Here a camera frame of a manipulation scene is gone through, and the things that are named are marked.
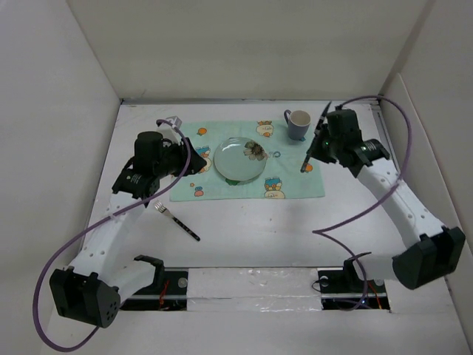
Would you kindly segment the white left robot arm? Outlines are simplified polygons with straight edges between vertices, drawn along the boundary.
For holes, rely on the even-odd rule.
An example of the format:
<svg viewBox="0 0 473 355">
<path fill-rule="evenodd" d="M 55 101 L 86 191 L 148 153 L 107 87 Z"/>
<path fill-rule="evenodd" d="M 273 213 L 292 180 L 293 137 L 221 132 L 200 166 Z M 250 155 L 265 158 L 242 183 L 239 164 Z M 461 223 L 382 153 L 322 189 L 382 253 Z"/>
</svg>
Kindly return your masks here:
<svg viewBox="0 0 473 355">
<path fill-rule="evenodd" d="M 67 269 L 56 269 L 50 277 L 60 316 L 107 328 L 130 296 L 143 288 L 152 294 L 163 288 L 162 260 L 138 255 L 118 268 L 117 258 L 161 179 L 194 175 L 203 165 L 190 140 L 179 133 L 173 138 L 153 131 L 137 136 L 134 154 L 112 186 L 105 222 L 92 230 Z"/>
</svg>

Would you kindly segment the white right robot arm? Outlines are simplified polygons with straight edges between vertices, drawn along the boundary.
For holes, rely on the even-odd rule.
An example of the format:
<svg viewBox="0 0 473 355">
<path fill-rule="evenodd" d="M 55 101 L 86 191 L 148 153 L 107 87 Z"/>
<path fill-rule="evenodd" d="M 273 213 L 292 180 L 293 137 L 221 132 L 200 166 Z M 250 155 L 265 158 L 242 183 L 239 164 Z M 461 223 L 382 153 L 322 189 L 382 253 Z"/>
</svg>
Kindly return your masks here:
<svg viewBox="0 0 473 355">
<path fill-rule="evenodd" d="M 347 168 L 381 201 L 404 244 L 404 251 L 367 255 L 348 260 L 341 281 L 359 291 L 368 280 L 397 280 L 414 290 L 453 273 L 466 237 L 460 228 L 448 228 L 417 198 L 400 177 L 388 151 L 376 139 L 364 140 L 352 109 L 323 114 L 309 154 L 324 163 Z"/>
</svg>

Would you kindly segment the green cartoon cloth placemat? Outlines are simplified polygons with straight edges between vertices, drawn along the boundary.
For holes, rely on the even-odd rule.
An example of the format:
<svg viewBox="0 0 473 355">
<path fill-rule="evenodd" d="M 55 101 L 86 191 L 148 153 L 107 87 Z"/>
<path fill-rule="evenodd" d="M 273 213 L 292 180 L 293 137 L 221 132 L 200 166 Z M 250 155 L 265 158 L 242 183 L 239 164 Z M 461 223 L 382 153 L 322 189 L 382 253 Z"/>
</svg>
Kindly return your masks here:
<svg viewBox="0 0 473 355">
<path fill-rule="evenodd" d="M 277 121 L 205 121 L 185 123 L 185 136 L 190 138 L 206 166 L 196 175 L 184 177 L 171 190 L 172 202 L 225 199 L 301 199 L 324 196 L 324 184 L 317 163 L 309 163 L 300 171 L 309 141 L 293 141 L 287 124 Z M 254 160 L 265 164 L 255 172 L 253 180 L 230 179 L 215 167 L 219 145 L 229 138 L 244 138 L 260 145 L 267 158 Z"/>
</svg>

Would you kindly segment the green floral ceramic plate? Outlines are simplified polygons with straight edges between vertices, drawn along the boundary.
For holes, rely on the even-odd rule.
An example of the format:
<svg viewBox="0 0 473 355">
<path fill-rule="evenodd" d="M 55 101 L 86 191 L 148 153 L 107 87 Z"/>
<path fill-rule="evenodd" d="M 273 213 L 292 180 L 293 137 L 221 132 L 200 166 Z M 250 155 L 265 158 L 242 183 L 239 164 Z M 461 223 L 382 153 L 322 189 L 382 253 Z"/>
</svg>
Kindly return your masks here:
<svg viewBox="0 0 473 355">
<path fill-rule="evenodd" d="M 214 152 L 214 166 L 228 180 L 248 181 L 259 177 L 268 154 L 255 140 L 244 137 L 223 141 Z"/>
</svg>

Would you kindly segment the fork with black handle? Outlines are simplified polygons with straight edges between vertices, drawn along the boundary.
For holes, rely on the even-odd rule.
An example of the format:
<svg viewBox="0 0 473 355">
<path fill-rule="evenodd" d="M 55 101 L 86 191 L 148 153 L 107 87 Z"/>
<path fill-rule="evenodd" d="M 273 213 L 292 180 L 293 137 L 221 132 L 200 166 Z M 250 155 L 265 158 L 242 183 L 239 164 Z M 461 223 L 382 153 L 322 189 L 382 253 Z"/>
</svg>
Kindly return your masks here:
<svg viewBox="0 0 473 355">
<path fill-rule="evenodd" d="M 174 223 L 176 223 L 185 233 L 187 233 L 190 237 L 192 237 L 197 242 L 201 241 L 201 238 L 192 231 L 186 224 L 184 224 L 180 219 L 175 217 L 159 200 L 154 203 L 154 208 L 167 218 L 171 219 Z"/>
</svg>

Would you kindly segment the blue-grey ceramic mug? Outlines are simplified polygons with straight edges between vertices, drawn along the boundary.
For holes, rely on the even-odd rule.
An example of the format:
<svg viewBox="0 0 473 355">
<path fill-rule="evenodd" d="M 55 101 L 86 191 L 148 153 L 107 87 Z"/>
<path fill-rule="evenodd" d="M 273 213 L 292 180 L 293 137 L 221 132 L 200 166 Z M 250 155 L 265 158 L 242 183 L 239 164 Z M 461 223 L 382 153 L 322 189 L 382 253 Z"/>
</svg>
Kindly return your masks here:
<svg viewBox="0 0 473 355">
<path fill-rule="evenodd" d="M 304 139 L 310 124 L 310 115 L 302 110 L 284 111 L 284 119 L 287 124 L 287 134 L 291 140 L 300 141 Z"/>
</svg>

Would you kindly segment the knife with patterned handle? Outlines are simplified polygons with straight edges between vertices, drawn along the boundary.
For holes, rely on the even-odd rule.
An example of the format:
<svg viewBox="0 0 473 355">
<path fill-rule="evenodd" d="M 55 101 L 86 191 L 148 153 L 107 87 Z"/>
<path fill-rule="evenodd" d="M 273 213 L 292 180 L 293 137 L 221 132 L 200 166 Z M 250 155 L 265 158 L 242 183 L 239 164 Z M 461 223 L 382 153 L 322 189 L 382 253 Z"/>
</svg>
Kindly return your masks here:
<svg viewBox="0 0 473 355">
<path fill-rule="evenodd" d="M 324 120 L 327 116 L 327 113 L 329 111 L 329 108 L 330 108 L 331 104 L 332 104 L 332 101 L 329 101 L 328 104 L 326 105 L 326 107 L 324 108 L 324 110 L 322 111 L 322 114 L 320 114 L 320 116 L 319 116 L 319 120 L 316 124 L 316 128 L 314 129 L 313 140 L 310 144 L 309 149 L 306 151 L 306 155 L 305 155 L 304 161 L 303 161 L 301 169 L 300 169 L 301 173 L 306 172 L 307 165 L 309 164 L 310 159 L 313 158 L 314 152 L 316 150 L 316 140 L 317 140 L 317 138 L 320 134 L 322 125 L 324 124 Z"/>
</svg>

